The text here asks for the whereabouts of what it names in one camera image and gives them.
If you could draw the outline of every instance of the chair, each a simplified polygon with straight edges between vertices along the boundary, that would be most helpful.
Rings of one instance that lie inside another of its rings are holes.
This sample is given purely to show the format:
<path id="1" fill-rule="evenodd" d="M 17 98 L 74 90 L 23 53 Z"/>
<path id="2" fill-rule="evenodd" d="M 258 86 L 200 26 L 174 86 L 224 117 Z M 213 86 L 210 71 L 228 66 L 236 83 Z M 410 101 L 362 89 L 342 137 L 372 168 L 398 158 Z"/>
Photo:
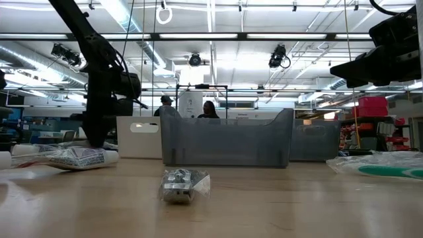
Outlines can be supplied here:
<path id="1" fill-rule="evenodd" d="M 67 131 L 65 132 L 65 135 L 63 136 L 62 142 L 70 142 L 73 141 L 73 138 L 75 137 L 75 131 Z"/>

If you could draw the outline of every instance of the plastic bag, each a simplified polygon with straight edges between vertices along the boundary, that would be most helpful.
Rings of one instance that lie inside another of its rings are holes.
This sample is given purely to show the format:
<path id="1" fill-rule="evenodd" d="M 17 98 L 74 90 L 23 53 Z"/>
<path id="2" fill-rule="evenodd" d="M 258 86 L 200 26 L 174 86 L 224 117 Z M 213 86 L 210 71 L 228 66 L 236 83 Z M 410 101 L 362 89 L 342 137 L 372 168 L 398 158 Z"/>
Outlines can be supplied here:
<path id="1" fill-rule="evenodd" d="M 11 156 L 7 151 L 0 154 L 0 169 L 17 169 L 33 165 L 48 165 L 65 170 L 95 169 L 116 163 L 119 155 L 116 151 L 104 149 L 57 149 L 41 153 Z"/>
<path id="2" fill-rule="evenodd" d="M 170 203 L 190 203 L 195 191 L 210 197 L 210 175 L 206 171 L 175 169 L 165 171 L 159 189 L 159 198 Z"/>
<path id="3" fill-rule="evenodd" d="M 337 173 L 404 177 L 423 180 L 423 153 L 372 151 L 373 155 L 336 157 L 326 161 Z"/>

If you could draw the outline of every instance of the small metal object in plastic bag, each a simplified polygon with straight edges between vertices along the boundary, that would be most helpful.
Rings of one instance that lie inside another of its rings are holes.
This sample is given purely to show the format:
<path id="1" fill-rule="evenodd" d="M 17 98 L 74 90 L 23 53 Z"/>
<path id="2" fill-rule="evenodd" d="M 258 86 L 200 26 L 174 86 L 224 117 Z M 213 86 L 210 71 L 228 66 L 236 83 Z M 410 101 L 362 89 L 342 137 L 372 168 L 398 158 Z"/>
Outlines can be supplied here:
<path id="1" fill-rule="evenodd" d="M 191 203 L 195 191 L 210 197 L 210 175 L 205 171 L 176 169 L 165 171 L 159 197 L 169 203 Z"/>

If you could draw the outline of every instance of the man with cap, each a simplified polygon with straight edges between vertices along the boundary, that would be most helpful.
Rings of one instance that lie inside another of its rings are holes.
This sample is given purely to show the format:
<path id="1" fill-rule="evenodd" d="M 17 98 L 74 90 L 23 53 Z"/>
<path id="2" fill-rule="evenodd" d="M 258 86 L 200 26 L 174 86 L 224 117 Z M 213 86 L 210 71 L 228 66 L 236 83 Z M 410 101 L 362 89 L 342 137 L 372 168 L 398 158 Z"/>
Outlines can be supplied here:
<path id="1" fill-rule="evenodd" d="M 163 106 L 172 106 L 173 100 L 169 96 L 162 96 L 160 98 L 161 104 Z M 154 112 L 154 116 L 160 116 L 160 108 Z"/>

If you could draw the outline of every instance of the wooden table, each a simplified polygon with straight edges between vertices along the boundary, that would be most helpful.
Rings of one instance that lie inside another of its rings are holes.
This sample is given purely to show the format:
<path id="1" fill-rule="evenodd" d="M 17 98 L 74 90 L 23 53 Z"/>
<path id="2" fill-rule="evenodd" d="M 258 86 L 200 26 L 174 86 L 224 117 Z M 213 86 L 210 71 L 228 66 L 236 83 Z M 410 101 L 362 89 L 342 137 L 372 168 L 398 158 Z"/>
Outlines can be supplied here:
<path id="1" fill-rule="evenodd" d="M 211 168 L 211 198 L 157 199 L 158 160 L 77 173 L 0 171 L 0 237 L 422 237 L 423 183 L 288 169 Z"/>

